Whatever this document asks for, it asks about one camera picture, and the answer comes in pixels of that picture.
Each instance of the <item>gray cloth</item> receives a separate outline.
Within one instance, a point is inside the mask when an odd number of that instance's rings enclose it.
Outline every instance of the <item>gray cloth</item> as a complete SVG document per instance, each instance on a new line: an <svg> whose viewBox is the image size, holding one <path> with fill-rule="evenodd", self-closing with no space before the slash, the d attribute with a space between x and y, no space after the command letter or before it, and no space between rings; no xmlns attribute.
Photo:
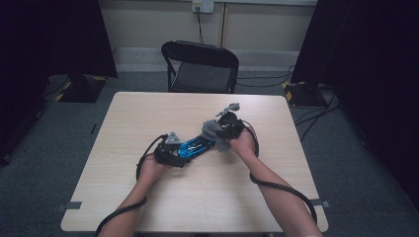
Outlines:
<svg viewBox="0 0 419 237"><path fill-rule="evenodd" d="M225 139L219 138L215 133L216 131L222 131L221 125L216 122L215 119L207 120L204 122L201 137L215 141L218 145L218 151L220 152L228 150L230 148L230 144Z"/></svg>

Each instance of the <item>gray carpet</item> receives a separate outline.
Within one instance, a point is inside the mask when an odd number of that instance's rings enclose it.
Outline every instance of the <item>gray carpet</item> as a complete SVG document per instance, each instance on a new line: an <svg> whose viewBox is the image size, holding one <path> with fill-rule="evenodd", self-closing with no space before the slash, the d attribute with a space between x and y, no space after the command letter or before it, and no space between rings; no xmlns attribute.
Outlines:
<svg viewBox="0 0 419 237"><path fill-rule="evenodd" d="M240 72L239 77L279 74L287 72ZM64 80L65 76L51 77L47 90L57 88ZM272 85L280 80L240 79L239 84ZM237 85L237 94L284 94L279 85L242 85ZM46 96L42 116L11 153L11 164L0 167L0 236L93 236L63 232L60 222L64 213L56 207L70 201L115 93L164 92L166 87L165 72L124 72L119 79L109 79L96 104L55 102L58 91ZM328 100L331 94L324 91ZM335 99L331 108L338 104ZM294 120L320 113L297 108L291 108L291 112ZM300 136L309 124L297 126ZM331 204L325 209L329 222L325 236L419 235L417 211L363 145L362 134L341 109L321 117L302 147L320 197Z"/></svg>

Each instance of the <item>chair backrest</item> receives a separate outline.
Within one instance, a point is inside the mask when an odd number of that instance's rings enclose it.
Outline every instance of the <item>chair backrest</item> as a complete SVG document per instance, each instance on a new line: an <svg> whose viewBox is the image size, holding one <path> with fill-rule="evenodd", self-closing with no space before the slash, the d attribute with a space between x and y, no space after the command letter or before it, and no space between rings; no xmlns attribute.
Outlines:
<svg viewBox="0 0 419 237"><path fill-rule="evenodd" d="M173 59L215 67L238 69L239 66L238 59L234 53L215 45L173 40L164 43L161 47L161 52L169 65L171 65L169 59Z"/></svg>

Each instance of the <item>blue object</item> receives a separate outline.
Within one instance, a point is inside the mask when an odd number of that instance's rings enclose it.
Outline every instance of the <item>blue object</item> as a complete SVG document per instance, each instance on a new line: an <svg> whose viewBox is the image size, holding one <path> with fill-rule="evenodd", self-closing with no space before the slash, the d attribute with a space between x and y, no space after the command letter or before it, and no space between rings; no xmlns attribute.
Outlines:
<svg viewBox="0 0 419 237"><path fill-rule="evenodd" d="M183 159L193 159L204 152L211 150L215 146L215 141L205 139L200 135L182 143L178 147L178 156Z"/></svg>

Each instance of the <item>wall outlet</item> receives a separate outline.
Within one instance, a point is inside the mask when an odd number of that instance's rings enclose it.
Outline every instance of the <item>wall outlet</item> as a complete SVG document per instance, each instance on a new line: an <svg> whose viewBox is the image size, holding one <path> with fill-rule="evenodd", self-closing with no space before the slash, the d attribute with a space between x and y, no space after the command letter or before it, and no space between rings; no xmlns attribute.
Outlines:
<svg viewBox="0 0 419 237"><path fill-rule="evenodd" d="M192 1L192 12L196 13L197 8L200 13L213 13L213 1Z"/></svg>
<svg viewBox="0 0 419 237"><path fill-rule="evenodd" d="M200 10L200 13L204 12L204 1L192 1L192 12L198 12L197 9Z"/></svg>

